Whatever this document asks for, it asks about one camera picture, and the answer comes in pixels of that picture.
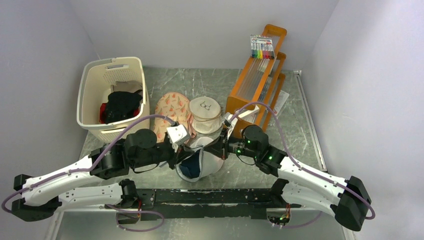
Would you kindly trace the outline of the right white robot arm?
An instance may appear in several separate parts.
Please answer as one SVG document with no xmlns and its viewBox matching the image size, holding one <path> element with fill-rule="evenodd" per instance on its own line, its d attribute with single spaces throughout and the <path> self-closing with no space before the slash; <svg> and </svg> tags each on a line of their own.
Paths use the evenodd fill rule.
<svg viewBox="0 0 424 240">
<path fill-rule="evenodd" d="M 285 203 L 303 205 L 326 213 L 343 227 L 359 232 L 367 219 L 371 197 L 363 181 L 330 175 L 291 159 L 283 150 L 269 143 L 269 137 L 257 125 L 249 125 L 240 138 L 228 135 L 224 128 L 220 136 L 204 148 L 223 160 L 229 154 L 251 157 L 259 170 L 277 177 L 277 188 L 270 193 L 275 207 Z"/>
</svg>

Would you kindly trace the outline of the white mesh laundry bag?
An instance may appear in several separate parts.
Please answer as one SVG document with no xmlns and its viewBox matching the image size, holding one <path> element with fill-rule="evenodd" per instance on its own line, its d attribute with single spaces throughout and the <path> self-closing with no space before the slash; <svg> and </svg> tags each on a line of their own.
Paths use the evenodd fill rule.
<svg viewBox="0 0 424 240">
<path fill-rule="evenodd" d="M 196 150 L 195 153 L 199 152 L 200 175 L 199 177 L 192 179 L 183 176 L 179 169 L 181 163 L 179 163 L 176 165 L 175 171 L 182 180 L 195 183 L 198 182 L 201 178 L 215 174 L 221 169 L 224 161 L 214 156 L 213 154 L 204 151 L 204 147 L 212 141 L 213 139 L 211 137 L 202 136 L 191 143 L 190 147 Z"/>
</svg>

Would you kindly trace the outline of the dark blue bra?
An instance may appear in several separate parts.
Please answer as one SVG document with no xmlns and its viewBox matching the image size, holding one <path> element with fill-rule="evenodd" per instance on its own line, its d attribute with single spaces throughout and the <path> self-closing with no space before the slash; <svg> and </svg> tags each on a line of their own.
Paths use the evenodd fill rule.
<svg viewBox="0 0 424 240">
<path fill-rule="evenodd" d="M 179 170 L 182 175 L 188 179 L 198 178 L 200 176 L 200 153 L 196 152 L 194 155 L 183 160 L 179 165 Z"/>
</svg>

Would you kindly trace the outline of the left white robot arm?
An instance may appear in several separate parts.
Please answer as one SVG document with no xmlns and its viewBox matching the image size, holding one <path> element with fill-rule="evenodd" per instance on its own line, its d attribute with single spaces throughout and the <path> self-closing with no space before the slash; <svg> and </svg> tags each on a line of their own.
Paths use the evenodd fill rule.
<svg viewBox="0 0 424 240">
<path fill-rule="evenodd" d="M 139 194 L 135 182 L 127 178 L 130 171 L 162 163 L 175 168 L 194 154 L 186 145 L 182 125 L 173 127 L 162 142 L 152 130 L 143 128 L 54 172 L 16 176 L 14 189 L 20 198 L 12 202 L 10 213 L 35 222 L 57 212 L 94 205 L 132 208 Z"/>
</svg>

